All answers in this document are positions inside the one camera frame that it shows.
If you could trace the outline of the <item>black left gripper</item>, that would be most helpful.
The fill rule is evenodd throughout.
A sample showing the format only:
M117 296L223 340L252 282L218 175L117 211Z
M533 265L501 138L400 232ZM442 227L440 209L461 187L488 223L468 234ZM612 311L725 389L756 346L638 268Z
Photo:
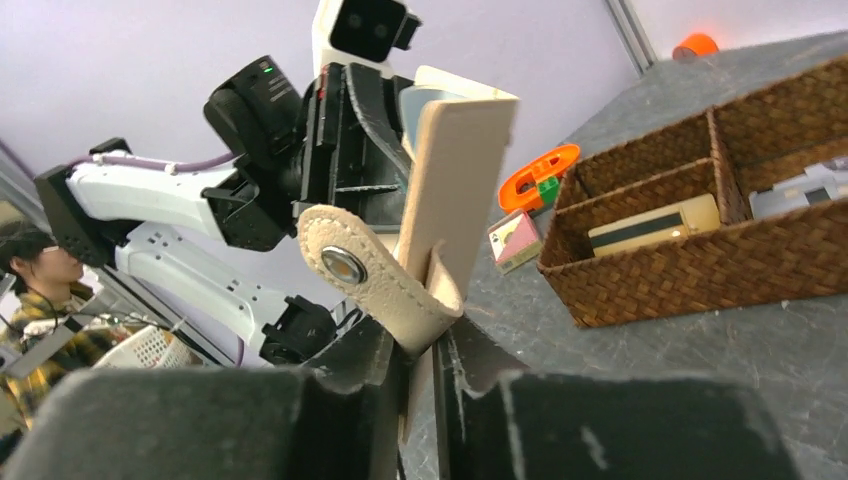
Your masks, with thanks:
M400 227L412 160L401 141L398 97L411 85L359 63L322 69L306 106L297 214L327 204L373 229Z

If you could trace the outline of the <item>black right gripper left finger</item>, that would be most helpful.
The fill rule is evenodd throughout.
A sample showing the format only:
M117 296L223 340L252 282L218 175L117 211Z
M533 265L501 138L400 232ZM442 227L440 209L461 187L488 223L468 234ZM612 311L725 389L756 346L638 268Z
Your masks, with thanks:
M364 320L300 366L67 377L7 479L391 479L403 355Z

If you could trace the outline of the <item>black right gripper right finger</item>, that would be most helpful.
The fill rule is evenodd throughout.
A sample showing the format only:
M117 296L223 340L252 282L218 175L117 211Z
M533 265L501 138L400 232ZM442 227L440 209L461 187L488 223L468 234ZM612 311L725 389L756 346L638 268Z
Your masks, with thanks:
M444 479L795 479L760 397L697 374L540 372L469 319L434 345Z

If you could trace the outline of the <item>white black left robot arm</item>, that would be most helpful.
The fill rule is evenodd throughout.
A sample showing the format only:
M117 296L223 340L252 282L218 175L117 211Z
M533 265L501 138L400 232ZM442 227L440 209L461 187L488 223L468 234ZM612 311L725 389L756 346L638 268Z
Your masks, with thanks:
M204 106L227 154L165 162L114 138L35 186L59 244L77 259L182 296L272 364L301 363L334 340L331 313L242 276L182 230L268 252L304 236L297 221L308 208L334 205L396 232L411 168L400 97L411 87L363 64L331 63L299 93L264 56Z

